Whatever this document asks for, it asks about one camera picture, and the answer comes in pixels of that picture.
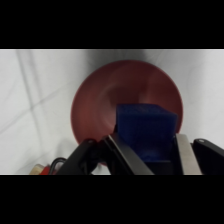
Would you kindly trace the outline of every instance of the blue block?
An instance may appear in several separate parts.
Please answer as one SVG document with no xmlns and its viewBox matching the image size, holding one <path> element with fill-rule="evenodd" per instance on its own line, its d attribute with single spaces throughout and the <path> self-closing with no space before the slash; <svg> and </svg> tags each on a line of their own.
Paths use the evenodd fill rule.
<svg viewBox="0 0 224 224">
<path fill-rule="evenodd" d="M 154 104 L 117 106 L 118 135 L 144 162 L 169 160 L 177 115 Z"/>
</svg>

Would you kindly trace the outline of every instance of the white surface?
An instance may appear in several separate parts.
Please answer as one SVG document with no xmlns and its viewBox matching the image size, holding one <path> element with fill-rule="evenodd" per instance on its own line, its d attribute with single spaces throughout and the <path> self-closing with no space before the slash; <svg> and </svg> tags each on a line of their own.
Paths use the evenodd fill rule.
<svg viewBox="0 0 224 224">
<path fill-rule="evenodd" d="M 224 50 L 0 50 L 0 174 L 68 157 L 77 147 L 70 108 L 78 87 L 123 59 L 164 70 L 182 95 L 181 133 L 224 148 Z"/>
</svg>

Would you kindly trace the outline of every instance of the black cable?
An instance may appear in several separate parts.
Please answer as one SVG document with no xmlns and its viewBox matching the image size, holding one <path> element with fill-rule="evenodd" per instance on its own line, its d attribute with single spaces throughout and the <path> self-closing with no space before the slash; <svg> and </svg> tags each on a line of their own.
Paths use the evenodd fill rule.
<svg viewBox="0 0 224 224">
<path fill-rule="evenodd" d="M 54 172 L 54 170 L 55 170 L 55 167 L 56 167 L 56 165 L 57 165 L 58 163 L 65 163 L 65 162 L 66 162 L 66 159 L 64 159 L 64 158 L 57 158 L 57 159 L 55 159 L 55 160 L 52 162 L 51 166 L 50 166 L 50 170 L 49 170 L 48 175 L 53 175 L 53 172 Z"/>
</svg>

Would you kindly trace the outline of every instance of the red plate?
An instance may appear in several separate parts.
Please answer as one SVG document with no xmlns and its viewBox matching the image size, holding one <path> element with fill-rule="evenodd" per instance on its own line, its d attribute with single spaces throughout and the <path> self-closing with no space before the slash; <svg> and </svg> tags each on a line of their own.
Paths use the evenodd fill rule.
<svg viewBox="0 0 224 224">
<path fill-rule="evenodd" d="M 183 119 L 180 93 L 171 78 L 154 65 L 141 61 L 118 61 L 93 72 L 80 86 L 72 104 L 72 130 L 78 143 L 97 141 L 113 132 L 117 104 L 151 103 Z"/>
</svg>

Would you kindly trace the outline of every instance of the red object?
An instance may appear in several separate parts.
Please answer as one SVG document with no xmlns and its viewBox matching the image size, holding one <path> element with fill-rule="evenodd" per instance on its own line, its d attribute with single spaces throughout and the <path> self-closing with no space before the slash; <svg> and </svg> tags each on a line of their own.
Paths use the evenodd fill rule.
<svg viewBox="0 0 224 224">
<path fill-rule="evenodd" d="M 141 61 L 118 61 L 93 72 L 80 86 L 72 104 L 71 124 L 78 143 L 97 141 L 113 132 L 117 104 L 157 104 L 183 120 L 183 104 L 172 79 Z"/>
<path fill-rule="evenodd" d="M 50 167 L 49 166 L 44 167 L 44 169 L 41 172 L 40 176 L 46 176 L 46 175 L 48 175 L 49 171 L 50 171 Z"/>
</svg>

